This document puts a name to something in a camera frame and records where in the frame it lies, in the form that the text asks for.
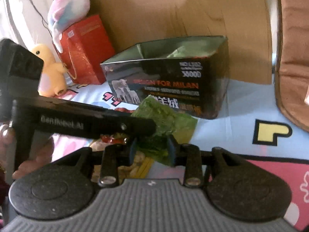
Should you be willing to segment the person left hand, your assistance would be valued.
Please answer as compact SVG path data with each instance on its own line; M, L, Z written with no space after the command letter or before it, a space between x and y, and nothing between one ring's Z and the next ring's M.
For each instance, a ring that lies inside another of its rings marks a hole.
M21 177L47 165L52 160L54 152L53 138L44 139L44 143L37 145L35 157L21 163L14 173L9 173L9 152L10 148L15 147L15 131L9 127L8 123L1 124L1 180L5 180L9 175L12 179L20 179Z

